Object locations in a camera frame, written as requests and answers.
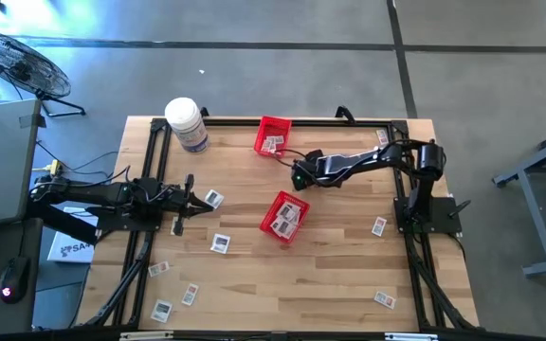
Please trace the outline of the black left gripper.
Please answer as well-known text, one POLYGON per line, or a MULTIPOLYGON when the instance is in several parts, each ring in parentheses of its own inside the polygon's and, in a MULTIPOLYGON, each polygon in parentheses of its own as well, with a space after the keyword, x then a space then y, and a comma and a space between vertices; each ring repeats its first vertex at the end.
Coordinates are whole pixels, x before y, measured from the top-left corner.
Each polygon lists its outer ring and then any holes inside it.
POLYGON ((200 199, 193 191, 194 176, 188 174, 184 186, 169 185, 163 190, 162 199, 159 202, 160 209, 164 212, 176 213, 176 221, 173 223, 174 236, 182 236, 184 231, 183 221, 213 211, 213 206, 200 199))

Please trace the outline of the red plastic basket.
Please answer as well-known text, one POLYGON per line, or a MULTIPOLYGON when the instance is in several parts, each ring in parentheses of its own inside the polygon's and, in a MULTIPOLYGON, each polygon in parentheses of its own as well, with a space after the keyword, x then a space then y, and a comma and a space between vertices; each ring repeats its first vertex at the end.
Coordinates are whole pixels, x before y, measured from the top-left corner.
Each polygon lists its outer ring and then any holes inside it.
POLYGON ((298 232, 306 219, 309 209, 310 209, 310 205, 307 202, 303 201, 301 198, 291 195, 288 192, 280 191, 275 196, 275 198, 271 201, 269 208, 267 209, 262 221, 260 222, 259 229, 264 234, 271 236, 272 238, 276 239, 279 242, 290 244, 292 241, 294 241, 294 239, 298 235, 298 232), (280 217, 277 215, 277 211, 282 206, 282 204, 286 202, 300 207, 300 219, 296 223, 294 223, 297 226, 297 228, 289 240, 279 237, 277 234, 274 233, 273 229, 271 228, 271 224, 278 217, 280 217))
POLYGON ((290 119, 267 116, 262 117, 254 142, 254 151, 262 156, 283 156, 283 150, 286 148, 289 141, 291 127, 292 121, 290 119), (282 144, 274 143, 273 136, 277 135, 282 135, 284 137, 284 142, 282 144), (268 137, 273 141, 273 144, 271 145, 271 151, 265 153, 261 151, 261 147, 264 140, 268 137))

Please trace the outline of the white packet black print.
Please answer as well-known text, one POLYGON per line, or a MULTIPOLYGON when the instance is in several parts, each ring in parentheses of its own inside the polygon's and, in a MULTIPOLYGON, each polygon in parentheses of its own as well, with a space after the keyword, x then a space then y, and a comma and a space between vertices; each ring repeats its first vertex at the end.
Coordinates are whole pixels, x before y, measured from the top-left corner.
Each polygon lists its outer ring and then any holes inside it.
POLYGON ((290 237, 294 234, 297 226, 294 223, 287 221, 283 217, 278 217, 271 224, 271 228, 273 229, 274 233, 277 234, 279 237, 289 240, 290 237))
POLYGON ((220 254, 226 254, 230 243, 230 236, 215 233, 210 250, 220 254))
POLYGON ((159 323, 166 323, 173 311, 173 305, 169 301, 158 299, 152 309, 150 318, 159 323))
POLYGON ((277 215, 286 221, 296 223, 300 219, 300 207, 291 203, 283 203, 277 211, 277 215))
POLYGON ((224 196, 214 189, 211 189, 205 197, 205 202, 214 209, 217 209, 223 201, 224 196))

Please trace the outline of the white wipes canister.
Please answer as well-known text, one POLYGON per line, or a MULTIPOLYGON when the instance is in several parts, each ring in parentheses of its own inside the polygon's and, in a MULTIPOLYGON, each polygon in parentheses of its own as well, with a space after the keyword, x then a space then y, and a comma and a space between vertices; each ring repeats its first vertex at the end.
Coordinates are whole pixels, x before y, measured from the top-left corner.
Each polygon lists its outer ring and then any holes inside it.
POLYGON ((164 117, 185 151, 200 153, 208 147, 208 132, 193 99, 172 99, 164 109, 164 117))

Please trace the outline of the white printed box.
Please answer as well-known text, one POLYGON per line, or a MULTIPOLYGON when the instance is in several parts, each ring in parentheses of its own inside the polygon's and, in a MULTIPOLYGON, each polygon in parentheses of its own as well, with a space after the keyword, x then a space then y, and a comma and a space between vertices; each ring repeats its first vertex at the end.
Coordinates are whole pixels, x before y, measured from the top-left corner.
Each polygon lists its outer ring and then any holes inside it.
MULTIPOLYGON (((65 213, 96 227, 98 218, 88 213, 84 208, 66 206, 65 213)), ((91 263, 94 256, 94 246, 87 242, 81 242, 72 237, 57 232, 47 255, 49 261, 68 263, 91 263)))

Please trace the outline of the black base lever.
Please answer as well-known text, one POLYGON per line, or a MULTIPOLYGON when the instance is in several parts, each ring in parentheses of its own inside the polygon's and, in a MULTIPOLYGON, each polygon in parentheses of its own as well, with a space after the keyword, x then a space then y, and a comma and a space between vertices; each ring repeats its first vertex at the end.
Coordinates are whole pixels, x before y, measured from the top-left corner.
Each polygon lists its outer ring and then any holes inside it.
POLYGON ((453 211, 447 214, 449 219, 455 219, 459 216, 459 213, 471 204, 470 200, 466 200, 458 204, 453 211))

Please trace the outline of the grey tape strip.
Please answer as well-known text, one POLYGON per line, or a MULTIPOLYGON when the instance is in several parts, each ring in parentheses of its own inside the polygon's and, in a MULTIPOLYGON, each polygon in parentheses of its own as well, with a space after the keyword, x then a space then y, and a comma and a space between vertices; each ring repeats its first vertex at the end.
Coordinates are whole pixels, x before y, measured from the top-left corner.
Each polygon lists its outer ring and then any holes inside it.
POLYGON ((34 114, 34 115, 19 117, 19 127, 21 129, 31 128, 31 127, 45 128, 46 120, 41 114, 34 114))

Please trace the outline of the black computer mouse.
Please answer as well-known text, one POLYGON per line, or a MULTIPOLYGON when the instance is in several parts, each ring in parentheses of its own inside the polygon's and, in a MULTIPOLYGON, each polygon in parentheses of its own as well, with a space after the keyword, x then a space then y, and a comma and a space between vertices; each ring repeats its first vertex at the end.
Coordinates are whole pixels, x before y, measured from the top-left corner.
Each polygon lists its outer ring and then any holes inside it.
POLYGON ((0 298, 6 304, 19 302, 27 292, 30 258, 10 259, 0 277, 0 298))

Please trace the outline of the black floor fan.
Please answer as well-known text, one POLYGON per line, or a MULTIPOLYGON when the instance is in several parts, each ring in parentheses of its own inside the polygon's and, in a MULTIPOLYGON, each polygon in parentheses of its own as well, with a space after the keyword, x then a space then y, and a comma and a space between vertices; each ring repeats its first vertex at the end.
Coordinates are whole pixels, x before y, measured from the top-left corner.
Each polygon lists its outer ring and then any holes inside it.
POLYGON ((71 84, 63 70, 37 50, 0 33, 0 78, 34 95, 48 117, 85 116, 83 107, 65 101, 71 84))

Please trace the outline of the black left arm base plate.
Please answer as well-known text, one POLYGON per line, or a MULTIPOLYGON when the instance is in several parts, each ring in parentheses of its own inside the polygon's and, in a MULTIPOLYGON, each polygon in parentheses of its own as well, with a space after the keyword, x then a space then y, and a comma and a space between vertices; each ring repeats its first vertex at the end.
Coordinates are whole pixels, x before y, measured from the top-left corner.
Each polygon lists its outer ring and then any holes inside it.
POLYGON ((97 228, 103 231, 156 231, 160 228, 161 211, 123 211, 121 208, 89 207, 89 213, 98 218, 97 228))

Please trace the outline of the silver aluminium bracket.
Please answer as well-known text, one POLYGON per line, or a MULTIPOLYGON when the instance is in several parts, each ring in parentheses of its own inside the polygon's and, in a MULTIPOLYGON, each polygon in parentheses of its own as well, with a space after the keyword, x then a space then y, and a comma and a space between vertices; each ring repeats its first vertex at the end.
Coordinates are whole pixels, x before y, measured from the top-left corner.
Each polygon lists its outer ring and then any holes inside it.
POLYGON ((416 332, 386 332, 385 341, 439 341, 437 334, 416 332))
POLYGON ((118 341, 161 341, 173 339, 170 331, 122 332, 118 341))

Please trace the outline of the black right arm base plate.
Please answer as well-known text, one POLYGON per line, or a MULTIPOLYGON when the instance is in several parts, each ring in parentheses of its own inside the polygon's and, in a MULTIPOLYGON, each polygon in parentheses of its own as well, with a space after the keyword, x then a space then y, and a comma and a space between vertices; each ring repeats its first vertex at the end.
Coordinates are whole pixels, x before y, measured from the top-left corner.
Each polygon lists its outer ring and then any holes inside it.
POLYGON ((397 228, 406 234, 454 234, 463 231, 456 202, 450 197, 431 197, 424 204, 408 197, 393 200, 397 228))

